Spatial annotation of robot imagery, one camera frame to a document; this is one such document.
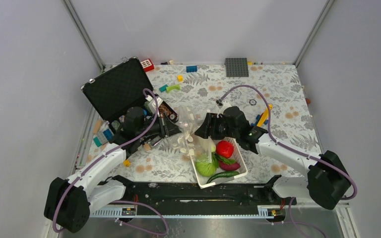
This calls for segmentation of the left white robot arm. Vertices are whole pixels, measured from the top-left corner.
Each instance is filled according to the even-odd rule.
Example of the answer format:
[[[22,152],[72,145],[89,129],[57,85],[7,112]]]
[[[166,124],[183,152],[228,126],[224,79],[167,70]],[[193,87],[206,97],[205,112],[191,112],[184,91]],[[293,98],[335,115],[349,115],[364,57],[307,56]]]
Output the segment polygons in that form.
[[[106,149],[78,172],[51,182],[44,216],[52,221],[53,231],[78,232],[96,210],[117,200],[130,203],[134,197],[131,187],[117,180],[105,185],[99,183],[135,153],[143,141],[178,133],[179,127],[164,112],[156,109],[151,120],[144,120],[143,108],[130,108]]]

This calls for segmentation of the white perforated plastic basket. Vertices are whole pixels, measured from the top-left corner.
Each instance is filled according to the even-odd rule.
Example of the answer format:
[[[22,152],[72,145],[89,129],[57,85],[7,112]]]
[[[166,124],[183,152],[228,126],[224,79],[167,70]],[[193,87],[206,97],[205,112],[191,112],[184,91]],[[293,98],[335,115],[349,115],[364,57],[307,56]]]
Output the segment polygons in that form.
[[[195,146],[191,154],[192,166],[200,188],[208,188],[242,178],[247,166],[235,139],[202,139],[193,136]]]

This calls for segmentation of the grey lego baseplate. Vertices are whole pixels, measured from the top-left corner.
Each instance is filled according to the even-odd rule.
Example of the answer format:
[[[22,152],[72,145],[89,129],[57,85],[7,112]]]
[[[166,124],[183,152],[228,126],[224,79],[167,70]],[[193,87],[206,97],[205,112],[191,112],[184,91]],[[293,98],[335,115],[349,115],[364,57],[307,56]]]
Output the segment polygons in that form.
[[[249,68],[247,58],[225,58],[227,77],[248,77]]]

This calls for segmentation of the purple sweet potato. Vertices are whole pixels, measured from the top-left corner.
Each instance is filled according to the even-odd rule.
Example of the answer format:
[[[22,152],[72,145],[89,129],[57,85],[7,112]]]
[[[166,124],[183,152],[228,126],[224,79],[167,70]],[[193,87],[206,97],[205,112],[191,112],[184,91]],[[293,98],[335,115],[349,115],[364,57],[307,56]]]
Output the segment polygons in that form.
[[[219,167],[224,171],[236,171],[241,167],[241,165],[238,162],[232,165],[226,165],[222,162],[218,162],[218,163],[219,163]]]

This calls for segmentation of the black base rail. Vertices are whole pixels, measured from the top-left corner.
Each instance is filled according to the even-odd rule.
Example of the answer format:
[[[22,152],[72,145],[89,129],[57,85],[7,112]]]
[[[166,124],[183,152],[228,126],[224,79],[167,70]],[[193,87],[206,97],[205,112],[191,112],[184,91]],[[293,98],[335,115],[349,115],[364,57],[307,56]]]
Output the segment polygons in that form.
[[[114,180],[126,186],[123,200],[147,204],[162,215],[255,215],[261,205],[280,209],[297,203],[290,197],[281,197],[265,184],[222,183],[200,188],[196,183],[136,182],[123,176],[105,181]]]

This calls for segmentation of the teal block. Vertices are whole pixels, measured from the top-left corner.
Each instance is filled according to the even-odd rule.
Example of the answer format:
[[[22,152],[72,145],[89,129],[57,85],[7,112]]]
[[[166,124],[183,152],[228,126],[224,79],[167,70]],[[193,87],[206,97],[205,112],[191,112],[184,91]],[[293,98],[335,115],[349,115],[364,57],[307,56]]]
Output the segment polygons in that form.
[[[160,92],[166,92],[166,91],[167,91],[167,88],[168,88],[168,85],[165,84],[165,85],[163,85],[163,86],[161,86],[161,87],[159,88],[159,91],[160,91]]]

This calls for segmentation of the black open case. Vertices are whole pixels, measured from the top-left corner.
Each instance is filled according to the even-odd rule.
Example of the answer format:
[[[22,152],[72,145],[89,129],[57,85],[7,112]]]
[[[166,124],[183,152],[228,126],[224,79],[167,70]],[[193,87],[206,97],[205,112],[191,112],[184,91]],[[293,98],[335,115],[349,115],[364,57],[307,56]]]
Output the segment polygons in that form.
[[[128,120],[154,115],[145,108],[144,89],[154,90],[140,61],[136,57],[120,63],[81,86],[81,91],[103,120],[113,122],[124,116]]]

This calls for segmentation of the clear zip top bag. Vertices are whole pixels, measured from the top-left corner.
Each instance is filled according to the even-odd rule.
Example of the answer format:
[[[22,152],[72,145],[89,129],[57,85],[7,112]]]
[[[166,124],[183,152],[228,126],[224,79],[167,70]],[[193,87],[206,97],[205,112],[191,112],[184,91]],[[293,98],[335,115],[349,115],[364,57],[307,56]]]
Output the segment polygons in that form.
[[[211,163],[215,144],[212,139],[203,139],[196,135],[196,130],[202,124],[201,116],[187,106],[179,106],[176,110],[180,133],[170,137],[168,142],[174,149],[194,162]]]

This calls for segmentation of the green cabbage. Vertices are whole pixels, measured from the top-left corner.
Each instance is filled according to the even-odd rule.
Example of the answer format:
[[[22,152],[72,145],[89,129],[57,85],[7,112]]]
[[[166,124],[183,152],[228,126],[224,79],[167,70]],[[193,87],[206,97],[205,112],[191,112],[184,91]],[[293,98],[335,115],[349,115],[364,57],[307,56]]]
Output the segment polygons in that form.
[[[219,168],[219,164],[215,155],[212,153],[211,157],[207,154],[197,157],[195,161],[196,171],[204,177],[210,177],[215,174],[216,170]]]

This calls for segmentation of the blue lego brick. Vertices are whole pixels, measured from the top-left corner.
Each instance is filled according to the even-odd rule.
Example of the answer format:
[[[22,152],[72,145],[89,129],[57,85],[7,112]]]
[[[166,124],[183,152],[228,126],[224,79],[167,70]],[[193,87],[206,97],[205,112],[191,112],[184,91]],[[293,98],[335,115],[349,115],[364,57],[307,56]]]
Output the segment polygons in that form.
[[[189,65],[189,66],[186,66],[186,72],[187,72],[187,73],[190,73],[190,72],[197,72],[197,65]]]

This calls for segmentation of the green leafy vegetable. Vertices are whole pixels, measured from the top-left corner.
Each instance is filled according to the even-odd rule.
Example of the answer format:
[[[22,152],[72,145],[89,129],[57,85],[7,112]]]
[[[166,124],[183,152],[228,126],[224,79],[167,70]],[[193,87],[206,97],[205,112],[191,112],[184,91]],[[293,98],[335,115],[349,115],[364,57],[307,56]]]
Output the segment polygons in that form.
[[[224,163],[224,164],[226,164],[226,165],[232,165],[232,164],[236,163],[235,160],[225,158],[225,157],[220,156],[220,155],[218,155],[218,154],[216,154],[216,153],[213,153],[213,156],[214,156],[214,158],[215,158],[218,162],[222,162],[222,163]]]

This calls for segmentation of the red tomato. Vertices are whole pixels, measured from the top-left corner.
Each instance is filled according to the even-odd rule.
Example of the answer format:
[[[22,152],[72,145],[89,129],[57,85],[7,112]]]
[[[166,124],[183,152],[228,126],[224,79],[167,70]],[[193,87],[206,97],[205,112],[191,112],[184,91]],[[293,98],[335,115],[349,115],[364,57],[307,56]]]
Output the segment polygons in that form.
[[[215,152],[217,155],[229,159],[234,153],[234,146],[231,142],[222,140],[217,143]]]

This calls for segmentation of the red white toy block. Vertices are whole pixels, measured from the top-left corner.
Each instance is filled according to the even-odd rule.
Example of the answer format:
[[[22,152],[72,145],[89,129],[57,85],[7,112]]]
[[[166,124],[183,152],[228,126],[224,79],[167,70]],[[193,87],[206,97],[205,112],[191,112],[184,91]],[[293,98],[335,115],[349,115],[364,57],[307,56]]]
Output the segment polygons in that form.
[[[141,61],[140,63],[145,72],[149,72],[155,69],[155,66],[151,59],[145,59]]]

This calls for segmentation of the yellow small toy piece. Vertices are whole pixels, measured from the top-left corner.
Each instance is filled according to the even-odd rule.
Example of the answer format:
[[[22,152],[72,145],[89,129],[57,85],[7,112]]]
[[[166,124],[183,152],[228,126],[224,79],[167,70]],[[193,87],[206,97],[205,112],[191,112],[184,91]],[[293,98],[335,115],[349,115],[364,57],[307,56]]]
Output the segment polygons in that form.
[[[124,165],[125,167],[130,167],[130,166],[131,166],[131,163],[130,163],[129,160],[124,160],[124,161],[123,161],[123,165]]]

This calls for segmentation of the green chili pepper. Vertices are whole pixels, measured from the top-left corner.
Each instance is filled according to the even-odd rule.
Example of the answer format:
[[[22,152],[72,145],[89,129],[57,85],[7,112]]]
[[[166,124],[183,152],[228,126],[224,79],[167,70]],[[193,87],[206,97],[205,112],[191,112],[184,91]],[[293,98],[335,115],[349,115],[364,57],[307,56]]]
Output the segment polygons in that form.
[[[238,171],[225,171],[225,172],[221,172],[221,173],[217,173],[217,174],[214,174],[213,176],[211,176],[206,183],[211,183],[213,182],[215,179],[219,179],[219,178],[230,178],[230,177],[233,177],[233,176],[237,176],[239,175],[240,173]]]

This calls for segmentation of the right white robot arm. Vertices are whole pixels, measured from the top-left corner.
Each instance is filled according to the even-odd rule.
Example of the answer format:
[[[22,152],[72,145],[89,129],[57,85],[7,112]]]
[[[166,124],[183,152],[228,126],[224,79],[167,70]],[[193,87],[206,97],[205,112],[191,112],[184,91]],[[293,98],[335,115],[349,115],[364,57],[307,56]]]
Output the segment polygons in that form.
[[[301,174],[298,178],[276,176],[265,190],[266,201],[279,203],[283,198],[309,198],[322,208],[332,210],[354,182],[348,175],[341,160],[332,151],[313,153],[282,142],[266,129],[251,126],[244,113],[236,106],[229,107],[221,114],[207,113],[195,135],[213,140],[230,137],[246,150],[280,161]]]

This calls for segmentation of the yellow blue toy vehicle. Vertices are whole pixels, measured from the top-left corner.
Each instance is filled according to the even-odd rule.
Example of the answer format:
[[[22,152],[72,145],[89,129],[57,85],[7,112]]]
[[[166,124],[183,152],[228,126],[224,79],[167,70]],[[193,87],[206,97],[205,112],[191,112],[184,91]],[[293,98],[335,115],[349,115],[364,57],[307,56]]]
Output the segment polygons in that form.
[[[255,122],[251,123],[251,126],[262,127],[264,124],[268,124],[269,111],[273,108],[272,104],[268,105],[268,109],[265,109],[261,115],[257,115]]]

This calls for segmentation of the green curved block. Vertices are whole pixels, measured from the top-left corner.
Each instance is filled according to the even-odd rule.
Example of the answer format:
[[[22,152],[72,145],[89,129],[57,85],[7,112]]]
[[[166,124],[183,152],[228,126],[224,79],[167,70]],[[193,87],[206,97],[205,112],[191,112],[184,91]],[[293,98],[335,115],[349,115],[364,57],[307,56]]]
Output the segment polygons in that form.
[[[181,86],[180,86],[180,84],[176,84],[176,85],[171,85],[171,86],[167,86],[166,87],[166,92],[167,93],[170,93],[171,91],[173,91],[173,90],[181,90]]]

